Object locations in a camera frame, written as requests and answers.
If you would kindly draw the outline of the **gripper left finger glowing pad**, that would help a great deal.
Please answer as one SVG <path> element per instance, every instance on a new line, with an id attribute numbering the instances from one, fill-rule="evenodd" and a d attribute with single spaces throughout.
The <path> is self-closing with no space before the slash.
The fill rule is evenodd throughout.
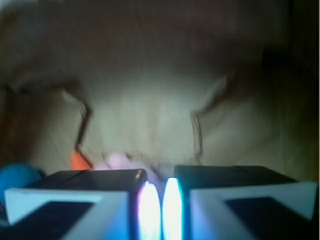
<path id="1" fill-rule="evenodd" d="M 59 171 L 4 192 L 6 240 L 159 240 L 161 206 L 144 169 Z"/>

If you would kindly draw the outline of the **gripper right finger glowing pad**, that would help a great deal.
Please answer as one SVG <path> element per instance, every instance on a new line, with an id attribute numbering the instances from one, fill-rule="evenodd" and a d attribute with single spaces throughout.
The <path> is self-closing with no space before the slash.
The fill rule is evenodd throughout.
<path id="1" fill-rule="evenodd" d="M 162 204 L 165 240 L 316 240 L 318 184 L 263 166 L 177 165 Z"/>

